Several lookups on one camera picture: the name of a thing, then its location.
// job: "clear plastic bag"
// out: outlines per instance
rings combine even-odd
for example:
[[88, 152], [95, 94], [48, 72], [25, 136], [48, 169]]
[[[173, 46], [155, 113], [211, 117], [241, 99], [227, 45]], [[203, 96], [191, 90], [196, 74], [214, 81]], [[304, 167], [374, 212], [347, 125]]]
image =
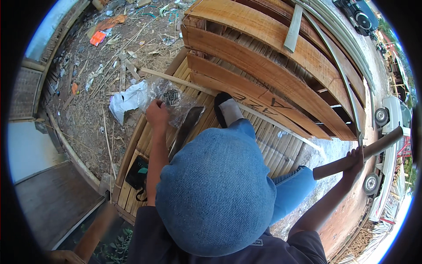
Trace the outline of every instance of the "clear plastic bag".
[[199, 106], [193, 97], [184, 94], [169, 80], [153, 76], [146, 82], [147, 100], [142, 111], [145, 112], [154, 99], [163, 101], [169, 115], [168, 123], [175, 128], [179, 128], [192, 107]]

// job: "woven bamboo panel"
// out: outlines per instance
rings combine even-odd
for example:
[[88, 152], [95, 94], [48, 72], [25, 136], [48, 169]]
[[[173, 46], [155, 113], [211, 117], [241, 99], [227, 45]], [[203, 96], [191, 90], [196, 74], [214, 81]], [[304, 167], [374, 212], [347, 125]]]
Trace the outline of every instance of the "woven bamboo panel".
[[10, 120], [32, 118], [41, 75], [40, 71], [21, 67], [13, 89]]

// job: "truck wheel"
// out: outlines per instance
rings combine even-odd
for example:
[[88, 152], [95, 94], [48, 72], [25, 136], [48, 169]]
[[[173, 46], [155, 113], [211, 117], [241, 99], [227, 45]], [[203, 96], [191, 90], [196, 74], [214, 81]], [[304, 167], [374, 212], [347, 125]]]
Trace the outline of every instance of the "truck wheel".
[[367, 195], [375, 194], [378, 192], [379, 184], [379, 176], [376, 173], [371, 173], [363, 181], [363, 191]]
[[388, 112], [384, 108], [379, 108], [375, 111], [375, 123], [380, 127], [388, 123]]

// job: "black vehicle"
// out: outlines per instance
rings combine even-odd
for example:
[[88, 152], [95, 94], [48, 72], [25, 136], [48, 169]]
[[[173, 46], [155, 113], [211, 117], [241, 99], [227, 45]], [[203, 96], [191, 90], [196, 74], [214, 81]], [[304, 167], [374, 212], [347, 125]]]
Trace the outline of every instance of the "black vehicle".
[[333, 0], [335, 6], [349, 18], [356, 32], [363, 36], [378, 28], [378, 19], [363, 0]]

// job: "t-shirt logo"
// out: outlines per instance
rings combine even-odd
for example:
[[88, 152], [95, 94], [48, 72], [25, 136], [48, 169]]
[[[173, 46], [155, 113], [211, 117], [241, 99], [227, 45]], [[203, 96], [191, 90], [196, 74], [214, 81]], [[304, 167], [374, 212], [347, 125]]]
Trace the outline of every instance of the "t-shirt logo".
[[257, 239], [255, 240], [255, 242], [251, 244], [251, 246], [260, 246], [260, 247], [262, 247], [263, 245], [264, 243], [262, 242], [262, 239]]

